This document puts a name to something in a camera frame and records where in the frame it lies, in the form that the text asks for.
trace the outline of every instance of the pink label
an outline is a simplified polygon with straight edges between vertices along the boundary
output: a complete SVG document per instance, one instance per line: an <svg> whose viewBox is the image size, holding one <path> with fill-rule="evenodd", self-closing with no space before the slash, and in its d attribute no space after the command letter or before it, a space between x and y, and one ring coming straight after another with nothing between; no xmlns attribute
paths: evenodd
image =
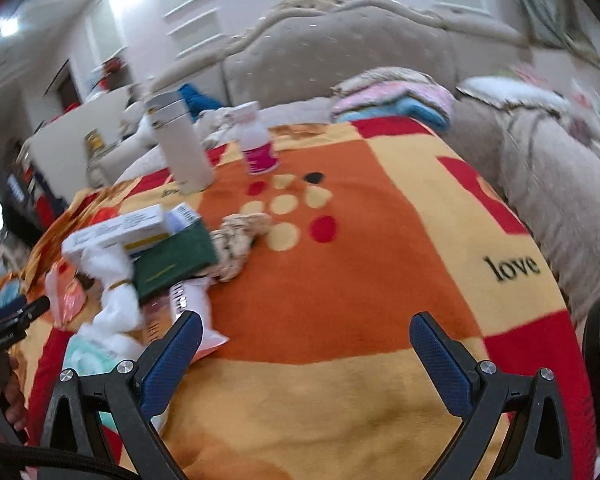
<svg viewBox="0 0 600 480"><path fill-rule="evenodd" d="M245 150L243 153L251 174L266 173L278 165L278 158L273 150L272 142L268 142L259 148Z"/></svg>

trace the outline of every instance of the ceiling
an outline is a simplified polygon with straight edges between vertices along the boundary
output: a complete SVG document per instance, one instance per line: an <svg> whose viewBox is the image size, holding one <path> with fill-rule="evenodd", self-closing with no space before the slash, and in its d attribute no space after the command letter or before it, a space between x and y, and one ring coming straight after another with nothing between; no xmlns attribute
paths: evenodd
<svg viewBox="0 0 600 480"><path fill-rule="evenodd" d="M0 133L20 99L18 80L59 43L72 18L90 0L26 0L14 16L18 32L0 38Z"/></svg>

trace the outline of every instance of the human hand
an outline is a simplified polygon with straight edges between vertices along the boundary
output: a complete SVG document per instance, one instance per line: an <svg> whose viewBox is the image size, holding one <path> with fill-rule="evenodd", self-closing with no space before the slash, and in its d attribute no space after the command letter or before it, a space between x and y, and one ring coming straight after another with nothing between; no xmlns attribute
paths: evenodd
<svg viewBox="0 0 600 480"><path fill-rule="evenodd" d="M10 356L11 370L18 369L18 360ZM20 390L20 381L12 371L4 389L4 396L11 405L5 412L5 417L16 431L22 430L27 423L27 409L24 407L24 394Z"/></svg>

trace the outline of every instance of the ceiling light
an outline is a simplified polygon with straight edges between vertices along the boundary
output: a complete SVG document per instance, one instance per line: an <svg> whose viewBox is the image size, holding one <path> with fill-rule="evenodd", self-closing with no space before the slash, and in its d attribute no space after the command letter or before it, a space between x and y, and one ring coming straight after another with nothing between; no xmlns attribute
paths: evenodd
<svg viewBox="0 0 600 480"><path fill-rule="evenodd" d="M0 18L0 35L12 36L18 31L17 18Z"/></svg>

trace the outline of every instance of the beige scrunchie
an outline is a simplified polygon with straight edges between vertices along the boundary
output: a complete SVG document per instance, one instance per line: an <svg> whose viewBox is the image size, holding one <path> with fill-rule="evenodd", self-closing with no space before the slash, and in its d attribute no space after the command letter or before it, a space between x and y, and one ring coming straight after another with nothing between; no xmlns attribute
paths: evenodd
<svg viewBox="0 0 600 480"><path fill-rule="evenodd" d="M244 266L253 239L267 234L269 229L271 217L266 213L225 216L220 228L210 233L218 264L206 268L200 276L217 278L220 282L234 279Z"/></svg>

